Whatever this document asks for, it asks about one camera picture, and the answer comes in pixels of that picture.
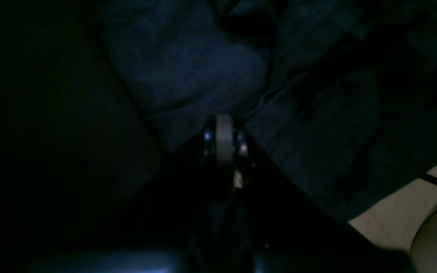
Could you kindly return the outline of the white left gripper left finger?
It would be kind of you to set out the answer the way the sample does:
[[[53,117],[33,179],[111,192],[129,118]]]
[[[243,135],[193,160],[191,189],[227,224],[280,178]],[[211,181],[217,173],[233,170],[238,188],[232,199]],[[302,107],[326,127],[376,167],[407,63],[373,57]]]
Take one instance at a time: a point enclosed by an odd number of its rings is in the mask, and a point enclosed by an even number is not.
[[[32,262],[29,272],[223,273],[208,209],[224,202],[226,115],[218,115],[96,233]]]

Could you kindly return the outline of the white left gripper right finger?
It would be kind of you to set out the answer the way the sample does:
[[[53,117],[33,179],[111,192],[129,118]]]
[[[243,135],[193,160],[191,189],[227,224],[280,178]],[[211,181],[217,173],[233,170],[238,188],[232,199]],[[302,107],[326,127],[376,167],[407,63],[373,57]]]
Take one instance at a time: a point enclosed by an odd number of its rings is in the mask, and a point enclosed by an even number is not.
[[[248,273],[414,273],[409,256],[375,246],[301,192],[250,138],[224,116],[224,160],[238,168],[238,197],[253,245]]]

